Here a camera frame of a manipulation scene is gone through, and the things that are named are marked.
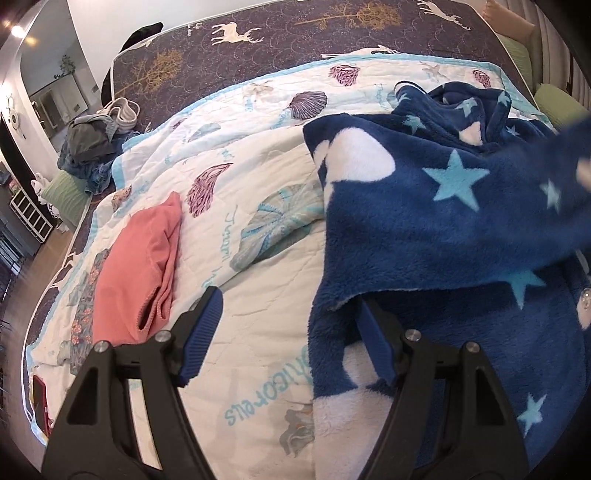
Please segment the navy star fleece garment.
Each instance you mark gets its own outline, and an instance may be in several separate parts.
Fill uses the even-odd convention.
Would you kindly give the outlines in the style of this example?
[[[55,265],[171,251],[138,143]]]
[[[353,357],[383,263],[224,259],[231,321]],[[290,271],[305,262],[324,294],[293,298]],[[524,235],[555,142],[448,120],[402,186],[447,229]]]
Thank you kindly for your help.
[[[388,114],[304,127],[325,197],[308,321],[325,479],[362,478],[394,401],[358,330],[361,298],[435,343],[484,349],[530,473],[590,390],[590,122],[554,131],[512,117],[506,91],[461,82],[394,94]]]

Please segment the pile of dark clothes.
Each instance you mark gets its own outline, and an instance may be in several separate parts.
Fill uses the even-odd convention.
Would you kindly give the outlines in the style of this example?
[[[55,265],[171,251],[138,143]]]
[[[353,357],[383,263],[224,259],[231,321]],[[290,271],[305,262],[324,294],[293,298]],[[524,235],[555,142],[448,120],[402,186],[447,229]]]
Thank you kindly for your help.
[[[57,167],[85,182],[87,193],[102,193],[111,183],[111,168],[123,144],[137,134],[136,119],[116,119],[104,113],[74,119],[67,128]]]

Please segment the red object at bed edge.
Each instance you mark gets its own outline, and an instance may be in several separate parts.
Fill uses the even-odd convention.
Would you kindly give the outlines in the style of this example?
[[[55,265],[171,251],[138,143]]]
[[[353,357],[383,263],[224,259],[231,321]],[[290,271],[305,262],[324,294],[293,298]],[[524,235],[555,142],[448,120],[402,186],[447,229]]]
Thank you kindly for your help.
[[[32,395],[35,422],[40,431],[48,437],[51,434],[52,427],[48,412],[47,388],[38,375],[32,377]]]

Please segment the floral patterned garment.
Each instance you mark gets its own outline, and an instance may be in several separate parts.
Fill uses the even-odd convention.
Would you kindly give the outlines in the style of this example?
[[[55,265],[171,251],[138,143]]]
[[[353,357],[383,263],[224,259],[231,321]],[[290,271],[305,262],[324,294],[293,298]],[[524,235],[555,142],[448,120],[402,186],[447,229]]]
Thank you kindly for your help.
[[[78,374],[94,344],[92,331],[95,291],[98,277],[109,253],[109,248],[103,249],[94,257],[91,268],[85,272],[77,290],[76,312],[70,335],[69,365],[72,375]]]

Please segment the folded coral pink garment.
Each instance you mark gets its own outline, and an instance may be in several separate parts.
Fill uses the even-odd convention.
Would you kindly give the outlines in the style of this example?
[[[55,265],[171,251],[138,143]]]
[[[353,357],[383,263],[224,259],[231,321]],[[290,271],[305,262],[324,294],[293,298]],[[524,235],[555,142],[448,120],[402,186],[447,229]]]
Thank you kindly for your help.
[[[145,342],[169,321],[182,207],[176,192],[134,213],[98,276],[93,340],[114,346]]]

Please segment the white shelf unit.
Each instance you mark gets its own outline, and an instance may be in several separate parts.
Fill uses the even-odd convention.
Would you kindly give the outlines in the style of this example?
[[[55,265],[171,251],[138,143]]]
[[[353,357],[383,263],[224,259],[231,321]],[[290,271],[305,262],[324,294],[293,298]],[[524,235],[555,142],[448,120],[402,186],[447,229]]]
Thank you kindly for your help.
[[[44,243],[48,239],[52,233],[53,225],[34,204],[24,189],[20,188],[12,195],[10,207],[39,243]]]

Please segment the green pillow left side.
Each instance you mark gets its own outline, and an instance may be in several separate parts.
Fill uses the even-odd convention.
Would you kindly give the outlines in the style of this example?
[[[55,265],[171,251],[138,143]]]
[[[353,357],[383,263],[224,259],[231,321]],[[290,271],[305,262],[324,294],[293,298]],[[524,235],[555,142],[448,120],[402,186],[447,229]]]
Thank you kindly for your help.
[[[40,198],[53,207],[72,232],[78,228],[90,201],[86,181],[60,171],[40,193]]]

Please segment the green pillow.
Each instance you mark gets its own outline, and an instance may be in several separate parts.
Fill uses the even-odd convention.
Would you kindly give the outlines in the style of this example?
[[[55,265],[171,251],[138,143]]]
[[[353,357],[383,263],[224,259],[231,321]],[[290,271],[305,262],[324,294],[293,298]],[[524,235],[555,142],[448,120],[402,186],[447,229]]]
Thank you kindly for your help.
[[[90,201],[86,181],[60,171],[40,193],[40,198],[53,207],[72,232],[78,228]]]
[[[539,110],[556,129],[562,129],[589,115],[589,111],[572,96],[550,84],[541,84],[534,98]]]
[[[527,47],[503,35],[499,35],[499,39],[523,76],[528,88],[532,90],[534,88],[533,66]]]

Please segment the white seashell quilt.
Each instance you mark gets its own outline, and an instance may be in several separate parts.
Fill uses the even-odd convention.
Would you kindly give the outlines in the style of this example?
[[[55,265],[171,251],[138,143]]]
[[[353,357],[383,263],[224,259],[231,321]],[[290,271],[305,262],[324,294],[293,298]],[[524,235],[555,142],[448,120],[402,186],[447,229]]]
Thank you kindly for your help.
[[[342,55],[221,89],[128,141],[115,191],[78,232],[79,246],[49,288],[42,330],[26,351],[55,419],[75,375],[70,335],[77,290],[94,257],[130,217],[180,196],[182,221],[170,318],[221,288],[221,323],[197,378],[180,395],[220,479],[325,479],[315,445],[308,316],[321,282],[324,196],[304,145],[322,115],[388,113],[394,87],[449,81],[505,90],[514,118],[537,106],[493,64],[411,54]]]

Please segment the green pillow right side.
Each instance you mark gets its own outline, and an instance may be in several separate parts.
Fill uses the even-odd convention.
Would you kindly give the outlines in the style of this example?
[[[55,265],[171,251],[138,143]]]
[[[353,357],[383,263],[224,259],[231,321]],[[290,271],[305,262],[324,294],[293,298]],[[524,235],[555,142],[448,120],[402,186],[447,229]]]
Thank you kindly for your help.
[[[541,84],[534,98],[539,110],[556,129],[562,129],[589,115],[589,111],[572,96],[550,84]]]

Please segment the beige curtain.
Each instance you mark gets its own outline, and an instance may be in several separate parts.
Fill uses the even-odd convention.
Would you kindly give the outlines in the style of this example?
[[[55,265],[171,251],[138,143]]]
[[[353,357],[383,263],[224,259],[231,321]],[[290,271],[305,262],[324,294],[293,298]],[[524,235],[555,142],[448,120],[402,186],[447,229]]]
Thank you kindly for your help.
[[[549,18],[533,1],[508,0],[500,4],[535,25],[528,43],[534,85],[554,85],[589,109],[590,84]]]

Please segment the tan pillow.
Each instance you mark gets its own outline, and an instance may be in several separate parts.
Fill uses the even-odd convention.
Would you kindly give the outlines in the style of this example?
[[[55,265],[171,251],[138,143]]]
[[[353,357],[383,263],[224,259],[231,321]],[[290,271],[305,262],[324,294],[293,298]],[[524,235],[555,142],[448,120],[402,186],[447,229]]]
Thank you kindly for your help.
[[[482,16],[497,34],[521,44],[529,42],[536,28],[528,20],[493,0],[485,2]]]

